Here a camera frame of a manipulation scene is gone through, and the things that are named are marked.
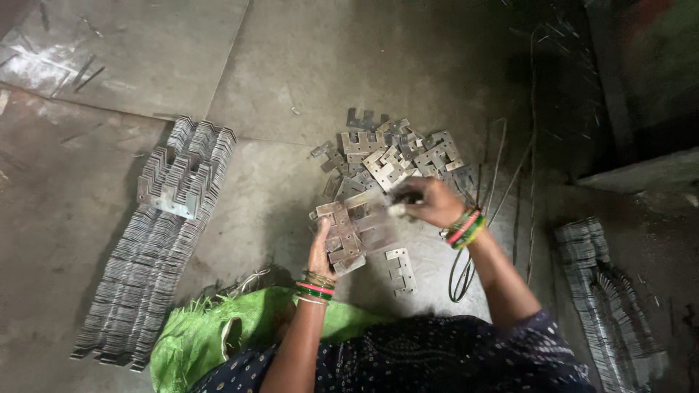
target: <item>woman's hand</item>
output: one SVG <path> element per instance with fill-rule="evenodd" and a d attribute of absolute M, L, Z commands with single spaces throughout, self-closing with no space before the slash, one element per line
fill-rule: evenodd
<path fill-rule="evenodd" d="M 308 271 L 335 281 L 338 275 L 330 268 L 328 255 L 325 252 L 325 239 L 328 237 L 328 232 L 330 232 L 330 219 L 321 217 L 318 220 L 318 232 L 310 246 Z"/>
<path fill-rule="evenodd" d="M 436 227 L 450 227 L 466 210 L 447 183 L 436 178 L 407 178 L 401 186 L 423 196 L 423 203 L 405 205 L 406 213 Z"/>

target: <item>woman's arm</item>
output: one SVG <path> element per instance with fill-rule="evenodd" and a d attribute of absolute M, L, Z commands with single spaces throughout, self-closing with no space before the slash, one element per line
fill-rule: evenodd
<path fill-rule="evenodd" d="M 443 181 L 435 178 L 408 178 L 405 185 L 421 192 L 424 198 L 424 203 L 407 205 L 408 214 L 432 225 L 448 228 L 466 210 Z M 483 284 L 494 324 L 512 326 L 541 310 L 541 304 L 490 231 L 481 231 L 468 245 L 468 251 Z"/>
<path fill-rule="evenodd" d="M 322 218 L 318 223 L 318 233 L 310 248 L 308 270 L 319 276 L 336 280 L 337 275 L 330 271 L 325 253 L 325 238 L 330 230 L 330 220 Z M 310 295 L 305 299 L 322 302 Z M 323 332 L 323 319 L 326 304 L 299 300 L 296 314 L 291 320 L 282 345 L 260 387 L 261 393 L 309 393 L 315 386 L 315 360 L 318 344 Z"/>

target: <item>cloth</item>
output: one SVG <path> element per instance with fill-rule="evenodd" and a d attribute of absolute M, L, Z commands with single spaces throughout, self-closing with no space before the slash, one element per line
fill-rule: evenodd
<path fill-rule="evenodd" d="M 594 392 L 544 311 L 515 328 L 471 316 L 415 317 L 321 342 L 316 392 Z M 278 347 L 249 349 L 213 369 L 194 393 L 258 392 Z"/>
<path fill-rule="evenodd" d="M 150 356 L 150 377 L 158 393 L 184 393 L 209 370 L 225 362 L 228 349 L 270 346 L 273 316 L 294 291 L 269 287 L 238 297 L 193 301 L 175 309 Z M 332 301 L 323 323 L 328 343 L 358 336 L 372 324 L 390 321 L 355 306 Z"/>

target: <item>woman's right hand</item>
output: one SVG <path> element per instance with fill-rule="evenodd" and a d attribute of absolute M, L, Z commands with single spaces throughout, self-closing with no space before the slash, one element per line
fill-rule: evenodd
<path fill-rule="evenodd" d="M 423 203 L 405 205 L 406 212 L 436 227 L 452 226 L 466 210 L 447 183 L 436 178 L 407 178 L 401 187 L 420 192 L 423 196 Z"/>

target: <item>pink bangle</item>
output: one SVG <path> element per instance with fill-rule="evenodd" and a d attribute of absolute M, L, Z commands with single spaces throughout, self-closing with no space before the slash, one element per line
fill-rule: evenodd
<path fill-rule="evenodd" d="M 447 244 L 452 244 L 452 243 L 455 242 L 458 238 L 460 238 L 461 235 L 463 235 L 463 233 L 466 232 L 466 230 L 467 230 L 468 228 L 470 228 L 471 225 L 473 225 L 473 223 L 474 223 L 474 222 L 476 221 L 476 219 L 478 218 L 478 215 L 479 215 L 479 214 L 480 214 L 480 210 L 474 210 L 473 213 L 471 213 L 471 215 L 468 216 L 468 220 L 466 220 L 466 222 L 463 223 L 463 225 L 461 226 L 461 228 L 459 228 L 458 231 L 454 232 L 454 234 L 452 235 L 452 237 L 450 237 L 450 238 L 447 239 Z"/>
<path fill-rule="evenodd" d="M 329 289 L 323 288 L 323 287 L 317 287 L 313 284 L 302 283 L 301 281 L 296 281 L 296 285 L 298 285 L 299 287 L 308 288 L 309 290 L 318 291 L 318 292 L 323 293 L 323 294 L 329 294 L 329 295 L 335 294 L 335 291 L 333 291 L 333 290 L 329 290 Z"/>

